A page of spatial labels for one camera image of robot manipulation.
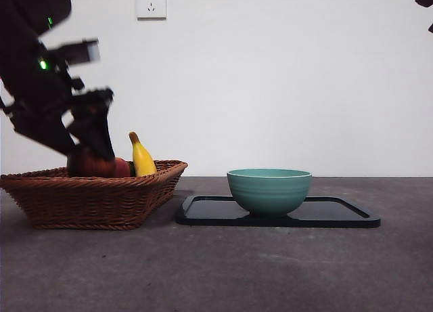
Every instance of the green led light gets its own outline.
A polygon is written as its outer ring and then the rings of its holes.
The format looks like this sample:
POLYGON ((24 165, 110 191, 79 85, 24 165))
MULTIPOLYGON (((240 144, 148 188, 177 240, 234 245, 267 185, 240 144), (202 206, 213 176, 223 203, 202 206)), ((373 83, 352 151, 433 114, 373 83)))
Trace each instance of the green led light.
POLYGON ((47 70, 48 69, 48 64, 45 60, 40 60, 39 61, 39 66, 43 69, 43 70, 47 70))

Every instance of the white wall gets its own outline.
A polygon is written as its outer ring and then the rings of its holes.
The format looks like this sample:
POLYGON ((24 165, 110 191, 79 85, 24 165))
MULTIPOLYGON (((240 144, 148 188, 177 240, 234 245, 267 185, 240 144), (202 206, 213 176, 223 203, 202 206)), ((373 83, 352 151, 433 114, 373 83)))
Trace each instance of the white wall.
MULTIPOLYGON (((433 176, 433 10, 414 0, 168 0, 140 22, 134 0, 72 1, 42 40, 99 38, 101 62, 71 73, 114 90, 117 156, 135 130, 184 175, 433 176)), ((65 165, 2 129, 3 173, 65 165)))

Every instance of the bowl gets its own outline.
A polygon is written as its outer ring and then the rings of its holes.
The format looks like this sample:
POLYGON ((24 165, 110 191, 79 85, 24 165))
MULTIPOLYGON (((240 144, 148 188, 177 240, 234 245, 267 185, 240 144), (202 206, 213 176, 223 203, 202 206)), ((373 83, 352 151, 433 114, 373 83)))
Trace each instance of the bowl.
POLYGON ((286 169, 241 169, 227 172, 233 199, 258 217, 283 217, 306 198, 311 173, 286 169))

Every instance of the basket rim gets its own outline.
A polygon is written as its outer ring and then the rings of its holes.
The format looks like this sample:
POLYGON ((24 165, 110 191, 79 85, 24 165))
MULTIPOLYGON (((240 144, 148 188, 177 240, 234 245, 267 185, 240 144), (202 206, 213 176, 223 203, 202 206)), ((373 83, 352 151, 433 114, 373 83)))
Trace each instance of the basket rim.
POLYGON ((32 177, 27 176, 32 173, 51 173, 55 171, 65 171, 66 167, 58 167, 54 169, 45 169, 45 170, 39 170, 39 171, 31 171, 31 172, 25 172, 25 173, 11 173, 7 175, 1 175, 0 176, 0 186, 2 183, 9 183, 9 182, 25 182, 25 181, 37 181, 40 184, 43 183, 51 183, 52 181, 55 181, 56 183, 88 183, 92 182, 93 184, 110 184, 110 185, 124 185, 125 182, 133 184, 140 184, 142 182, 152 182, 152 181, 165 181, 167 178, 169 178, 171 175, 177 174, 183 170, 186 169, 188 164, 186 162, 180 161, 180 160, 155 160, 155 163, 159 162, 169 162, 173 163, 172 166, 168 167, 167 169, 163 169, 161 171, 157 171, 156 173, 153 173, 151 175, 144 175, 142 177, 123 177, 123 178, 104 178, 104 177, 47 177, 47 176, 39 176, 39 177, 32 177))

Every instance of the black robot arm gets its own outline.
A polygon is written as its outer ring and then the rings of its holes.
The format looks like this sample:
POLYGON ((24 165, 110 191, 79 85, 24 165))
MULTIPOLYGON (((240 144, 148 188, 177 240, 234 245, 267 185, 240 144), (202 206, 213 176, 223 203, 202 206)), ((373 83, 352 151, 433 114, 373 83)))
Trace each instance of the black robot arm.
POLYGON ((10 106, 0 100, 14 130, 68 155, 76 147, 70 133, 109 160, 114 157, 107 113, 109 89, 83 92, 80 78, 68 67, 97 57, 97 40, 46 49, 39 36, 64 21, 70 0, 0 0, 0 77, 14 98, 10 106), (62 116, 74 117, 66 128, 62 116))

